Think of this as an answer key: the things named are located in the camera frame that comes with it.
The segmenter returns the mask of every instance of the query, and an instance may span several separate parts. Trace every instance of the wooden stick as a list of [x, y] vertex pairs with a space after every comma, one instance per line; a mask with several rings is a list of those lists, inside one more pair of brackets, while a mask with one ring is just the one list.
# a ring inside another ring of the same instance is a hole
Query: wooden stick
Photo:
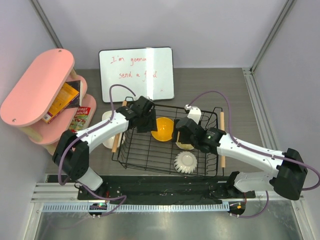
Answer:
[[18, 127], [18, 129], [24, 132], [25, 134], [27, 134], [30, 138], [33, 138], [33, 140], [35, 140], [36, 142], [41, 142], [43, 139], [41, 134], [35, 131], [30, 126], [22, 126], [22, 127]]
[[43, 147], [49, 152], [49, 154], [51, 156], [54, 155], [55, 151], [56, 151], [56, 146], [53, 144], [49, 144], [49, 145], [43, 145]]
[[[127, 106], [127, 101], [123, 101], [122, 106]], [[120, 138], [120, 133], [118, 133], [114, 137], [113, 146], [111, 150], [112, 153], [115, 153], [117, 151], [119, 138]]]
[[[225, 113], [223, 111], [220, 112], [220, 129], [225, 130]], [[226, 167], [226, 156], [221, 156], [221, 167]]]
[[76, 71], [75, 71], [74, 68], [72, 68], [72, 70], [71, 70], [71, 72], [70, 72], [70, 77], [71, 77], [72, 79], [77, 79], [77, 77], [78, 77], [78, 75], [77, 75], [77, 73], [76, 73]]

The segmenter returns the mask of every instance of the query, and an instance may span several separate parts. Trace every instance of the white bowl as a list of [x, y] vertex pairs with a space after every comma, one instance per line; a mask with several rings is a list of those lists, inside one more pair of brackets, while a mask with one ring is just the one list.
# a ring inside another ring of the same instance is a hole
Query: white bowl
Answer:
[[182, 151], [175, 157], [173, 165], [179, 173], [192, 174], [197, 168], [198, 161], [191, 152]]
[[[102, 115], [102, 121], [106, 120], [106, 119], [109, 119], [112, 115], [112, 111], [106, 111], [103, 115]], [[122, 143], [124, 143], [126, 137], [123, 136], [123, 139], [122, 139]], [[120, 134], [120, 138], [119, 138], [119, 141], [118, 141], [118, 147], [120, 147], [120, 140], [121, 140], [121, 134]], [[112, 136], [110, 137], [109, 139], [105, 140], [102, 144], [108, 148], [108, 149], [112, 149], [113, 145], [114, 145], [114, 141], [115, 141], [115, 136]]]

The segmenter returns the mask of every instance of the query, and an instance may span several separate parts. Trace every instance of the yellow bowl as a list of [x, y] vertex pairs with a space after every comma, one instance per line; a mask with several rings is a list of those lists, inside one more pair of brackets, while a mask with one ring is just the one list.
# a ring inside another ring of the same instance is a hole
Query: yellow bowl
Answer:
[[167, 142], [172, 139], [174, 121], [167, 117], [159, 117], [156, 119], [156, 127], [158, 131], [151, 131], [152, 136], [156, 140], [160, 142]]

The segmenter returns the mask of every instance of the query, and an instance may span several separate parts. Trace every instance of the white cup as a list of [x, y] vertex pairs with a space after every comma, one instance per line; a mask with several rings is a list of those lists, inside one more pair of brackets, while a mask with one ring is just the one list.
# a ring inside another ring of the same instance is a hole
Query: white cup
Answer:
[[[103, 115], [102, 115], [102, 121], [109, 119], [111, 117], [112, 111], [106, 111]], [[123, 136], [122, 139], [122, 143], [124, 143], [126, 137]], [[113, 145], [114, 145], [114, 141], [115, 141], [115, 136], [110, 137], [109, 139], [105, 140], [102, 144], [108, 148], [108, 149], [112, 149]]]

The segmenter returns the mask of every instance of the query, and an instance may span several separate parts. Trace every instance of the white wall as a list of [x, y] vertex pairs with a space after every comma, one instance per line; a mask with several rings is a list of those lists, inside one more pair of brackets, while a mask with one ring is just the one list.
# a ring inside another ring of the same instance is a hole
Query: white wall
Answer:
[[[0, 0], [0, 104], [32, 60], [54, 48], [27, 0]], [[35, 183], [50, 158], [19, 130], [0, 120], [0, 239], [22, 239]]]
[[286, 0], [39, 0], [75, 67], [103, 49], [173, 48], [176, 68], [250, 67]]
[[[298, 0], [256, 71], [273, 132], [282, 150], [297, 149], [320, 170], [320, 1]], [[309, 171], [306, 185], [317, 178]], [[320, 222], [320, 189], [304, 192]]]

